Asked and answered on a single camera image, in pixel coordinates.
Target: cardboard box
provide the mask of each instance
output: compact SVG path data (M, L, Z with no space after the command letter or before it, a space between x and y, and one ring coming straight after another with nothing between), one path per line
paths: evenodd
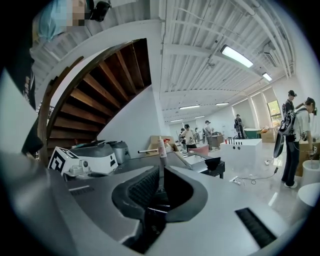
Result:
M165 135L152 135L150 136L150 144L147 148L147 150L154 150L158 148L158 138L159 136L161 136L161 139L169 139L168 144L172 147L173 151L175 152L179 152L179 149L177 148L177 145L175 143L175 139L172 136L165 136ZM146 152L145 153L146 156L150 157L150 156L155 156L155 155L159 155L158 151L155 152Z
M299 150L300 150L299 164L296 169L295 175L302 177L302 175L304 173L304 168L303 168L302 164L304 161L310 160L308 152L305 152L305 151L309 150L309 145L308 145L308 141L303 141L303 140L300 140L299 145L300 145L300 147L299 147ZM319 160L320 139L318 139L316 142L314 142L313 145L317 148L317 152L315 153L313 160Z
M270 129L266 133L261 133L261 139L263 143L275 143L276 135L274 129Z

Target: person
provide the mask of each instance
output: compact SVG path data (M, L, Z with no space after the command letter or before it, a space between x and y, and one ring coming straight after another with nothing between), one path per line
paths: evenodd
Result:
M234 119L234 128L235 128L236 132L238 133L238 138L244 140L245 139L244 127L242 125L242 120L241 120L239 114L237 114L236 119Z
M187 149L187 146L186 146L186 137L185 136L181 136L181 134L185 131L185 129L181 128L181 132L180 132L180 141L181 141L181 144L182 144L182 147L184 150Z
M199 131L199 128L198 127L196 127L195 128L195 133L196 133L196 142L200 142L200 131Z
M304 102L304 106L296 111L295 121L293 124L293 133L291 135L287 135L285 138L286 162L281 181L284 182L284 186L286 188L294 189L298 185L298 183L294 179L299 164L299 141L301 139L308 141L308 153L310 155L313 154L313 139L310 132L311 128L309 114L313 113L315 115L315 108L315 100L312 98L308 98Z
M209 150L212 150L212 133L214 131L213 128L210 127L211 124L208 120L205 121L205 126L204 126L204 133L205 133L205 137L206 140L208 141L208 145L209 145Z
M304 105L304 102L303 102L295 107L293 103L293 100L295 99L295 97L297 97L297 94L293 90L288 91L288 99L282 106L283 117L285 117L289 111L297 110Z
M90 12L87 1L77 1L78 3L71 0L52 0L43 8L33 22L27 25L25 40L19 42L19 50L12 53L11 61L5 66L15 85L34 110L36 110L36 81L32 71L34 60L30 52L36 52L37 47L52 41L55 37L66 32L67 28L78 26L77 21L85 19L85 13ZM25 155L35 156L36 152L43 147L43 142L38 137L37 127L38 120L29 131L22 147L22 153Z
M197 136L195 131L190 129L189 124L184 125L185 130L180 134L180 137L185 136L186 150L189 152L189 149L196 149L195 137Z
M205 128L202 128L202 144L206 143L206 131Z

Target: white shirt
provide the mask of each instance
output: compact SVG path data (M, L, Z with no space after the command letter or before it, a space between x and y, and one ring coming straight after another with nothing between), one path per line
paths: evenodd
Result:
M210 137L212 135L212 128L210 127L209 124L206 124L204 126L204 133L205 133L205 136L207 137Z
M301 134L311 130L310 116L307 110L303 110L295 115L293 129L295 133L295 142L298 142L300 140Z
M195 144L195 135L196 133L192 130L192 129L189 129L188 131L187 130L184 130L181 134L180 134L180 137L183 137L185 136L185 144L186 145L193 145Z

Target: jeans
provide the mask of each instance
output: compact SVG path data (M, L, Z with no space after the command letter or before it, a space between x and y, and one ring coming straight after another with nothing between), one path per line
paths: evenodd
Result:
M285 139L286 144L286 162L282 176L282 181L289 187L295 184L295 174L299 164L300 146L299 142L288 142Z
M212 138L210 137L206 137L206 140L208 141L208 145L209 145L209 150L212 150Z
M189 152L189 149L196 149L196 148L197 148L196 144L186 145L186 151L188 152Z

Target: white box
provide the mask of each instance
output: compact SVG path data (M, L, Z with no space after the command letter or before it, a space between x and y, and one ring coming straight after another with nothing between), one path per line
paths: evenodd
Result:
M232 140L237 144L220 144L221 160L225 162L225 167L237 171L255 171L262 161L262 139L236 139Z

